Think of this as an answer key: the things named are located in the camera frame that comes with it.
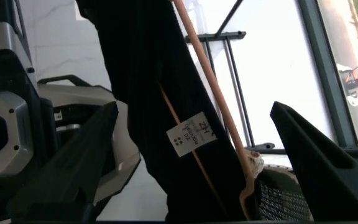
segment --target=scooter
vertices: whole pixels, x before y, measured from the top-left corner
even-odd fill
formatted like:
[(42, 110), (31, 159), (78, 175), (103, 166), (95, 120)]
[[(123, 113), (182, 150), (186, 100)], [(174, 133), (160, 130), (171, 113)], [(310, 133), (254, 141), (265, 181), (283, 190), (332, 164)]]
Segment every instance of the scooter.
[(351, 105), (351, 106), (358, 106), (358, 94), (357, 91), (355, 91), (354, 89), (347, 89), (346, 88), (346, 83), (349, 80), (354, 80), (354, 72), (356, 72), (356, 70), (358, 69), (358, 67), (356, 68), (351, 68), (351, 67), (347, 67), (347, 66), (343, 66), (341, 64), (336, 64), (338, 72), (339, 72), (339, 76), (341, 78), (341, 82), (342, 82), (342, 87), (344, 89), (344, 92), (346, 94), (346, 100), (347, 102)]

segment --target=white wall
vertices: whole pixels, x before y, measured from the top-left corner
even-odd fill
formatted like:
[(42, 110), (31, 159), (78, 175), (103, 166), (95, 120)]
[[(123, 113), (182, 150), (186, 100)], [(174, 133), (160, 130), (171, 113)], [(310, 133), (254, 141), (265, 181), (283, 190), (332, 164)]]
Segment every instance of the white wall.
[[(98, 37), (92, 24), (77, 20), (75, 0), (21, 0), (38, 78), (75, 74), (110, 88)], [(187, 0), (198, 33), (216, 32), (235, 0)], [(333, 137), (295, 0), (245, 0), (226, 31), (247, 31), (232, 43), (255, 142), (283, 147), (269, 117), (274, 101), (288, 104)], [(242, 132), (240, 114), (222, 43), (211, 43), (218, 81)], [(190, 47), (195, 64), (200, 65)], [(267, 161), (284, 163), (282, 157)], [(163, 220), (165, 194), (143, 163), (124, 191), (113, 197), (100, 220)]]

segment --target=brown cord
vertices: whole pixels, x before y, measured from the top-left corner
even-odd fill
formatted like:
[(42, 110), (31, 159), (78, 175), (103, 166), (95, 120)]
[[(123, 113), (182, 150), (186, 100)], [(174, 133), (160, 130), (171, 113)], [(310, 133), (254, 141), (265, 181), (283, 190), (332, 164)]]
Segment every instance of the brown cord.
[(240, 160), (242, 170), (246, 178), (246, 187), (241, 191), (239, 199), (244, 215), (248, 220), (250, 220), (251, 218), (245, 205), (246, 198), (252, 195), (255, 190), (254, 175), (252, 174), (250, 162), (247, 157), (247, 154), (250, 154), (250, 152), (247, 151), (242, 145), (240, 135), (236, 128), (236, 124), (234, 123), (233, 117), (230, 114), (229, 107), (227, 106), (226, 101), (224, 100), (222, 91), (218, 85), (218, 81), (216, 80), (216, 77), (214, 76), (211, 65), (209, 64), (208, 58), (206, 57), (206, 54), (204, 52), (203, 46), (201, 45), (201, 42), (198, 39), (197, 33), (194, 30), (189, 15), (186, 12), (185, 5), (183, 4), (182, 0), (173, 0), (173, 2), (178, 10), (180, 19), (183, 22), (183, 25), (185, 26), (187, 34), (190, 38), (190, 42), (193, 45), (193, 48), (197, 54), (198, 60), (200, 61), (201, 67), (203, 68), (205, 76), (208, 80), (208, 83), (218, 103), (219, 109), (222, 112), (223, 120), (226, 123), (230, 135), (232, 137), (234, 147), (236, 148), (237, 155)]
[[(162, 86), (158, 82), (158, 80), (157, 80), (157, 83), (158, 83), (158, 85), (160, 87), (162, 97), (164, 98), (165, 102), (167, 103), (167, 106), (168, 106), (169, 110), (171, 111), (173, 119), (175, 120), (175, 122), (177, 124), (180, 124), (180, 119), (179, 119), (178, 115), (176, 114), (175, 110), (173, 109), (173, 106), (172, 106), (171, 102), (169, 101), (167, 94), (164, 92), (164, 89), (162, 88)], [(192, 151), (192, 153), (193, 153), (194, 158), (197, 161), (198, 166), (200, 167), (200, 169), (201, 169), (201, 171), (202, 171), (202, 173), (203, 173), (203, 175), (205, 177), (205, 180), (207, 181), (210, 189), (212, 190), (212, 193), (216, 197), (216, 200), (218, 201), (219, 205), (221, 206), (221, 209), (222, 209), (223, 213), (225, 214), (226, 217), (229, 217), (229, 214), (227, 213), (227, 210), (226, 210), (226, 208), (225, 208), (225, 206), (224, 206), (224, 204), (222, 202), (222, 199), (220, 198), (218, 192), (216, 191), (216, 189), (215, 189), (211, 179), (209, 178), (207, 172), (205, 171), (203, 164), (201, 163), (200, 159), (198, 158), (197, 152)]]

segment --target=metal bar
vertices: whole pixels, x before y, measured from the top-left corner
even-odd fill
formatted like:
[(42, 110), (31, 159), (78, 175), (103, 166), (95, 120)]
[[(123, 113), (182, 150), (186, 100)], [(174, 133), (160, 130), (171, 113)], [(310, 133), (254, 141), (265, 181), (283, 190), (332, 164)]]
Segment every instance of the metal bar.
[(356, 134), (337, 79), (338, 70), (317, 2), (298, 0), (298, 5), (333, 122), (336, 139), (340, 147), (354, 147), (356, 146)]
[[(206, 47), (206, 53), (207, 53), (207, 55), (208, 55), (209, 62), (210, 62), (210, 64), (211, 64), (212, 71), (214, 72), (214, 75), (215, 75), (215, 78), (216, 78), (214, 58), (212, 58), (211, 47), (209, 46), (209, 41), (208, 41), (207, 38), (205, 38), (205, 47)], [(219, 107), (218, 107), (218, 114), (219, 114), (219, 116), (220, 116), (220, 118), (221, 118), (221, 120), (222, 120), (222, 124), (223, 124), (223, 126), (224, 126), (224, 130), (225, 130), (226, 134), (227, 134), (228, 136), (230, 136), (229, 130), (228, 130), (226, 124), (224, 123), (223, 119), (222, 119), (222, 114), (221, 114), (221, 112), (220, 112), (220, 110), (219, 110)]]
[[(254, 149), (253, 151), (265, 155), (286, 155), (285, 149)], [(351, 157), (358, 160), (358, 149), (344, 149)]]
[[(208, 41), (222, 41), (226, 40), (226, 38), (229, 38), (229, 40), (241, 40), (246, 36), (245, 31), (237, 31), (237, 32), (224, 32), (219, 37), (216, 37), (215, 34), (200, 34), (198, 35), (198, 38), (200, 42)], [(188, 36), (185, 37), (186, 43), (190, 43), (190, 39)]]
[(237, 11), (238, 7), (241, 5), (242, 0), (237, 0), (236, 3), (234, 3), (233, 7), (231, 8), (229, 14), (226, 16), (226, 18), (223, 20), (222, 25), (219, 27), (218, 31), (215, 33), (216, 37), (219, 37), (223, 31), (223, 29), (226, 27), (227, 23), (229, 23), (231, 17), (234, 15), (234, 13)]
[(239, 99), (240, 99), (239, 106), (242, 109), (243, 116), (241, 116), (242, 117), (241, 120), (243, 121), (243, 123), (245, 123), (244, 134), (248, 133), (249, 141), (251, 144), (250, 146), (255, 147), (254, 135), (252, 134), (251, 124), (249, 122), (248, 112), (247, 112), (247, 108), (246, 108), (246, 101), (244, 100), (244, 95), (242, 93), (240, 78), (239, 78), (239, 74), (237, 72), (236, 61), (234, 60), (234, 55), (233, 55), (233, 50), (231, 48), (230, 40), (226, 39), (226, 43), (227, 43), (227, 49), (229, 50), (230, 61), (232, 63), (232, 68), (233, 68), (233, 73), (234, 73), (234, 82), (236, 83), (236, 87), (237, 87), (236, 94), (238, 94), (238, 96), (239, 96)]

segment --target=black mesh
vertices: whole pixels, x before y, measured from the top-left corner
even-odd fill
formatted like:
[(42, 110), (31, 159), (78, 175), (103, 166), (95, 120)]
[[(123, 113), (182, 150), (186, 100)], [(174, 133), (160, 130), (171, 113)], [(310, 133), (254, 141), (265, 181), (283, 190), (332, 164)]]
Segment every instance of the black mesh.
[(286, 167), (265, 167), (257, 178), (259, 220), (313, 220), (295, 175)]

